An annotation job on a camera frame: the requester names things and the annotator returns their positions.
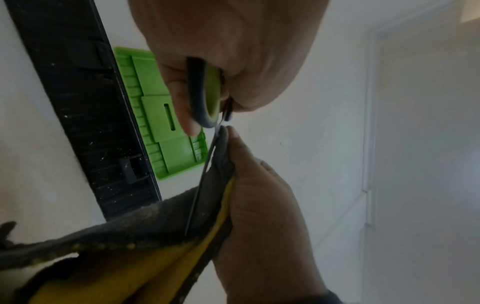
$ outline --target hand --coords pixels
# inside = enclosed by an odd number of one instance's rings
[[[328,293],[288,184],[229,127],[233,229],[214,259],[229,303],[276,303]]]
[[[252,111],[293,80],[312,45],[329,0],[128,0],[155,55],[187,135],[200,126],[187,99],[186,57],[223,71],[221,99]]]

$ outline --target scissors handle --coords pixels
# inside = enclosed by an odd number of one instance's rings
[[[202,127],[213,128],[220,113],[220,69],[200,58],[188,57],[186,70],[191,114]]]

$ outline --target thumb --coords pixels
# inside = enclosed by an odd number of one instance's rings
[[[228,129],[228,152],[230,161],[235,165],[237,177],[252,175],[260,169],[257,159],[231,126]]]

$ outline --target green plastic tray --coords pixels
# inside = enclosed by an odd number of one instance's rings
[[[205,134],[183,132],[153,54],[118,47],[114,54],[155,177],[165,179],[205,163]]]

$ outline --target ribbed black plastic surface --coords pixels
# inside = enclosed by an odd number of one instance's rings
[[[5,3],[105,218],[161,200],[93,0]]]

